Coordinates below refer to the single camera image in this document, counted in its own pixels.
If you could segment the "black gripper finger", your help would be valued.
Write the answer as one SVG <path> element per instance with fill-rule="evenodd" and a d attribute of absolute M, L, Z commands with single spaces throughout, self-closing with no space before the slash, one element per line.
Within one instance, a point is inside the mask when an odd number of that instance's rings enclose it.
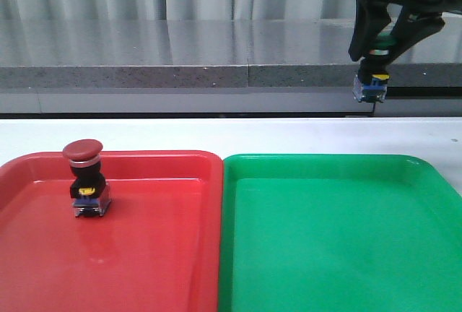
<path fill-rule="evenodd" d="M 388 43 L 386 65 L 420 41 L 434 35 L 445 26 L 441 12 L 416 12 L 402 7 L 398 17 L 385 29 Z"/>
<path fill-rule="evenodd" d="M 356 0 L 354 32 L 348 50 L 353 61 L 358 61 L 372 48 L 376 37 L 391 22 L 387 6 L 376 0 Z"/>

